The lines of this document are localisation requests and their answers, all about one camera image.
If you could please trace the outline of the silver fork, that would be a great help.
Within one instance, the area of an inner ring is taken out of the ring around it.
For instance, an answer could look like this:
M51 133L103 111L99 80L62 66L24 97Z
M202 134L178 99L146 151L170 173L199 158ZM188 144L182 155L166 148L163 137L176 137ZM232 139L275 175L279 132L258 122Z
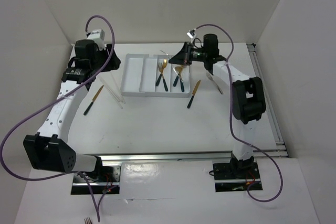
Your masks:
M169 54L167 54L165 51L163 50L160 50L160 52L162 52L164 55L166 55L166 57L164 58L164 62L167 63L167 61L171 58L171 56ZM174 73L176 74L177 78L179 79L180 78L180 75L179 75L179 72L175 69L175 67L173 67L173 71Z
M206 76L207 78L212 82L212 84L216 87L216 89L220 92L221 95L223 95L223 91L220 88L220 86L215 82L215 80L213 79L212 75L207 71L206 72Z

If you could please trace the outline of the gold spoon green handle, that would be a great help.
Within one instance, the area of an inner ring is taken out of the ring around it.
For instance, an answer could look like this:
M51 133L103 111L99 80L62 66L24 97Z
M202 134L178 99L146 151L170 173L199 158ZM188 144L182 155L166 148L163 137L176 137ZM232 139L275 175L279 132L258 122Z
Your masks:
M184 92L185 89L184 89L184 84L183 84L183 79L182 79L182 72L181 72L181 76L179 78L179 81L180 81L181 91Z
M174 87L177 85L177 82L178 82L178 80L179 80L179 78L180 78L180 76L181 76L181 72L182 72L182 70L183 70L183 67L182 67L182 66L177 66L177 67L174 68L174 72L175 72L175 74L176 74L175 80L174 80L174 82L173 82L173 86L174 86Z

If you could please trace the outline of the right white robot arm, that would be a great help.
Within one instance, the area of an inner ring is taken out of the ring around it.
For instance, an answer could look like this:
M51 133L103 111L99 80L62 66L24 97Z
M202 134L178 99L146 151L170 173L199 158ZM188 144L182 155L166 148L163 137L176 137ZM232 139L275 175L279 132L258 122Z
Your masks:
M194 61L202 62L204 68L213 76L220 78L230 88L229 116L235 144L230 161L214 175L222 178L243 178L254 166L253 145L257 122L266 111L266 101L259 77L251 77L242 73L221 56L218 38L215 34L206 34L200 47L195 45L197 39L194 31L188 32L189 42L169 62L176 65L189 66Z

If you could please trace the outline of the gold knife green handle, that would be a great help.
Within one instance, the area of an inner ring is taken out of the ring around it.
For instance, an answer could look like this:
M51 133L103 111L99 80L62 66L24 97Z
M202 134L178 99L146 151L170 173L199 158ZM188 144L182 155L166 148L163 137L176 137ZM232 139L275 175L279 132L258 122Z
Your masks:
M192 91L192 96L191 96L190 101L189 101L189 103L188 103L188 105L187 105L187 108L188 108L188 109L191 107L191 105L192 105L192 103L193 103L194 97L195 97L195 95L196 95L196 92L197 92L197 90L198 90L198 87L200 86L200 83L201 83L201 80L198 80L197 83L196 83L196 85L195 85L195 87L194 87L194 90Z
M88 105L88 107L87 107L86 110L84 111L84 113L83 113L84 116L86 116L86 115L89 113L91 107L93 106L94 102L96 101L97 97L99 96L99 94L100 94L100 92L102 91L103 88L104 88L104 85L102 85L102 86L98 89L98 91L96 92L96 94L95 94L94 97L92 98L91 103Z

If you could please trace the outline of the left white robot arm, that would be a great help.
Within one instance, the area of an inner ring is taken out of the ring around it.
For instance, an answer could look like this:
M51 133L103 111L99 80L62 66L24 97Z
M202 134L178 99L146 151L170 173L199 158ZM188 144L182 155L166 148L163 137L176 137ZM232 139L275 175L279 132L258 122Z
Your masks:
M74 56L62 74L59 102L52 106L43 125L35 135L26 135L24 149L34 169L50 172L84 172L91 181L103 177L101 158L78 154L68 144L68 135L82 100L88 94L98 71L117 70L121 61L112 48L100 48L92 39L79 40Z

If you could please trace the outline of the gold fork green handle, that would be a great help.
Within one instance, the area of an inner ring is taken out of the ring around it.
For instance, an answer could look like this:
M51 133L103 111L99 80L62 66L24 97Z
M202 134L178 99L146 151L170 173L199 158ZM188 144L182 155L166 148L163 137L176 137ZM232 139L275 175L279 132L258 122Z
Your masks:
M161 78L163 76L163 70L166 66L167 66L167 60L166 59L164 59L163 62L158 63L158 70L159 70L160 75L159 75L159 77L158 77L158 79L155 83L156 86L158 86L160 84Z
M168 87L167 87L167 84L166 84L164 75L162 76L161 80L163 80L163 85L164 85L164 89L165 89L165 91L168 92Z

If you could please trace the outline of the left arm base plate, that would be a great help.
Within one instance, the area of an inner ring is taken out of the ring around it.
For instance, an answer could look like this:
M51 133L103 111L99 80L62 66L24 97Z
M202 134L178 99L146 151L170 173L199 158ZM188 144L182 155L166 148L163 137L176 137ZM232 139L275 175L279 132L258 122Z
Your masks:
M86 173L83 173L83 175L88 180L94 195L101 195L103 193L116 195L120 193L121 165L105 166L101 175L94 175L92 177ZM90 194L86 180L78 174L73 176L71 194Z

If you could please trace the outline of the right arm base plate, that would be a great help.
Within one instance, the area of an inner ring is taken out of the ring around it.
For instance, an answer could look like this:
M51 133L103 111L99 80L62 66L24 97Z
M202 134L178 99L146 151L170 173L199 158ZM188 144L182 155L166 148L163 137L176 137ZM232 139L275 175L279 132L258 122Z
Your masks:
M229 163L214 163L209 175L214 177L215 191L231 192L250 190L262 190L262 182L256 162L247 170L234 172Z

